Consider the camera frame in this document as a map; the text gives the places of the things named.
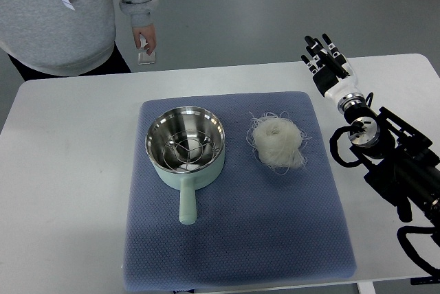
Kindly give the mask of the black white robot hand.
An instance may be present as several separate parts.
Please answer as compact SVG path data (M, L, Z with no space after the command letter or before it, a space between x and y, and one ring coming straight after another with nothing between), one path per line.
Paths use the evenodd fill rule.
M358 89L358 77L350 62L336 44L323 34L321 39L305 37L308 56L301 59L312 74L320 94L332 101L340 113L354 104L364 104L364 94Z

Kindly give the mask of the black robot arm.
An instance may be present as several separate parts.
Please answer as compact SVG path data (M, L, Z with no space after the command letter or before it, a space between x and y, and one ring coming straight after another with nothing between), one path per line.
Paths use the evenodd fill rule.
M405 223L397 230L402 249L428 273L412 284L436 284L439 269L419 255L408 235L429 235L439 243L439 156L430 148L432 141L402 118L385 107L375 113L372 99L372 93L350 93L338 102L347 125L332 135L330 153L345 168L366 167L364 180Z

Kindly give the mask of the person's bare hand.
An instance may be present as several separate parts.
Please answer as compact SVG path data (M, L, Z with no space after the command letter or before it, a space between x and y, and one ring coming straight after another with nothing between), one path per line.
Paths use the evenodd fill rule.
M139 35L142 35L148 43L148 45L145 47L144 50L146 50L148 54L151 54L152 52L155 51L157 45L157 39L156 39L155 26L153 24L143 27L133 27L132 33L133 33L135 46L137 49L139 49L140 47Z

